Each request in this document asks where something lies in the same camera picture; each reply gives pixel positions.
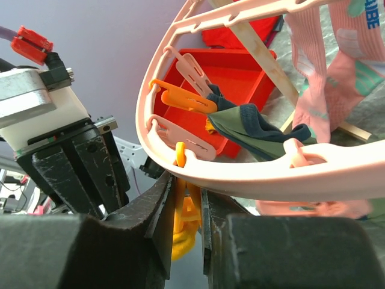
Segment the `folded red cloth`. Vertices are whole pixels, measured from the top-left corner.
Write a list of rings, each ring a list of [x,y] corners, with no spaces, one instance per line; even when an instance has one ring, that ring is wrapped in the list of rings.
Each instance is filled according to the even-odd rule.
[[[228,28],[204,30],[202,39],[210,48],[244,49],[248,52],[256,48],[276,57],[268,48],[282,25],[282,16],[272,16],[251,22],[244,21]]]

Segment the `red plastic bin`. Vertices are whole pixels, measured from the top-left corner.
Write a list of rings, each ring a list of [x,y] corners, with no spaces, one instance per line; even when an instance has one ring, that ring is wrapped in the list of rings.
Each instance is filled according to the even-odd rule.
[[[219,86],[224,97],[236,105],[253,103],[263,109],[275,85],[253,57],[242,49],[181,49],[181,55],[191,54],[211,83]],[[205,130],[206,116],[169,107],[161,101],[161,92],[155,100],[154,113],[179,125],[212,145],[218,156],[235,158],[240,146]]]

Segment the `pink round clip hanger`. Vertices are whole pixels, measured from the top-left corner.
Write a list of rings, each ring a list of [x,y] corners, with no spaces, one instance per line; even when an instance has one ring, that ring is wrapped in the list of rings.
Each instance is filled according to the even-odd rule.
[[[194,14],[199,1],[186,1],[162,38],[146,74],[136,106],[136,130],[145,152],[174,176],[228,196],[276,201],[336,201],[384,196],[384,141],[342,147],[288,141],[283,157],[261,163],[216,163],[200,138],[154,114],[152,79],[163,70],[169,46],[182,34],[230,27],[250,20],[298,12],[321,1],[240,1]]]

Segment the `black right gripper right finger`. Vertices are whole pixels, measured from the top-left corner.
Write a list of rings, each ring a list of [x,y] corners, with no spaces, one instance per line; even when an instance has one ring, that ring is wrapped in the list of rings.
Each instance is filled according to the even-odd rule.
[[[210,288],[383,288],[384,228],[341,217],[255,216],[202,191]]]

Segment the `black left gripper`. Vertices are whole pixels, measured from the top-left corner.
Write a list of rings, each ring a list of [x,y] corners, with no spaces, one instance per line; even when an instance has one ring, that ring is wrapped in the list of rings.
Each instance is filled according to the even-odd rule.
[[[16,161],[56,205],[103,217],[129,203],[116,128],[113,116],[81,119],[29,139]]]

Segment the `wooden clothes rack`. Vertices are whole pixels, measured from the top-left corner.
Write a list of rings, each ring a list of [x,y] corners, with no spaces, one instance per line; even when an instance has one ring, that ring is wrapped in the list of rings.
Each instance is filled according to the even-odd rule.
[[[233,1],[208,1],[210,5],[212,6],[213,10],[211,12],[216,11],[222,11],[222,7],[225,7],[226,9],[230,9],[229,7],[231,5],[234,6]],[[259,4],[259,8],[257,8],[257,12],[266,12],[267,14],[264,16],[261,16],[261,18],[275,16],[276,14],[283,14],[283,12],[273,12],[273,8],[261,8],[263,1],[239,1],[237,3],[241,4]],[[234,24],[241,23],[241,22],[234,22],[233,20],[239,15],[241,11],[245,11],[245,9],[240,11],[229,10],[228,13],[225,15],[227,16],[227,22],[231,22],[230,24],[223,24],[226,27],[230,27]],[[249,18],[247,20],[244,20],[246,22],[249,22],[249,20],[254,20],[252,18]],[[279,89],[279,91],[282,93],[283,96],[285,96],[292,105],[296,105],[298,100],[298,91],[294,87],[293,83],[290,81],[288,76],[283,71],[282,67],[278,64],[278,62],[274,59],[273,56],[268,55],[266,51],[258,51],[256,48],[252,48],[251,52],[249,52],[251,56],[254,58],[254,60],[259,64],[259,66],[265,71],[265,73],[268,75],[270,80],[274,83],[274,85]],[[287,118],[285,123],[282,125],[281,130],[283,132],[289,132],[292,129],[292,121],[294,118],[294,111],[292,114]],[[367,132],[363,129],[360,129],[354,125],[351,125],[349,123],[343,122],[340,127],[340,130],[346,132],[347,134],[362,140],[367,141],[370,136],[372,135],[370,132]]]

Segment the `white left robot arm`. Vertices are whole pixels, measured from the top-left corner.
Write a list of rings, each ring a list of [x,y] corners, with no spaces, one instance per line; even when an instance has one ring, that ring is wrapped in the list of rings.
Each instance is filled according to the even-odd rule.
[[[27,138],[18,165],[55,204],[99,219],[129,203],[130,176],[163,173],[143,148],[114,137],[112,116],[83,118]]]

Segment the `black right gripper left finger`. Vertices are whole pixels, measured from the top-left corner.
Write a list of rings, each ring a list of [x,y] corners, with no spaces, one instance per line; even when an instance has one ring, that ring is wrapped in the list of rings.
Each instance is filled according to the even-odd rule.
[[[161,177],[103,220],[1,216],[2,288],[163,288],[170,277],[175,178]]]

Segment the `olive green sock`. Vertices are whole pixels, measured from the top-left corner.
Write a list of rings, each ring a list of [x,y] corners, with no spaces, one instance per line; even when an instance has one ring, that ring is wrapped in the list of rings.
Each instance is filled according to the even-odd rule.
[[[217,111],[208,114],[214,130],[249,151],[258,161],[272,161],[285,154],[283,143],[291,138],[304,145],[316,143],[315,133],[305,124],[295,126],[285,134],[260,114],[255,104],[235,105],[227,100],[219,86],[210,84],[207,97],[217,105]]]

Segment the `pink patterned sock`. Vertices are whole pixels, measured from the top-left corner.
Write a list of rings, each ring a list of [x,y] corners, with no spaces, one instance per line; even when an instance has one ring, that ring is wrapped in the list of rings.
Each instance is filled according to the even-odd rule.
[[[288,13],[292,61],[305,77],[295,107],[294,126],[305,124],[319,143],[384,81],[384,42],[377,1],[328,4],[339,48],[326,63],[319,7]]]

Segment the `mustard yellow sock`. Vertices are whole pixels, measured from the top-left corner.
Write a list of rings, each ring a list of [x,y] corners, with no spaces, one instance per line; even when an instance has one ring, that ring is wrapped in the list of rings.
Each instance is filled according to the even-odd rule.
[[[201,189],[177,178],[171,260],[186,255],[195,245],[196,234],[202,225]]]
[[[213,134],[213,133],[216,133],[216,129],[215,127],[213,126],[213,124],[211,123],[210,119],[207,118],[206,119],[206,122],[205,122],[205,130],[207,133],[209,134]]]

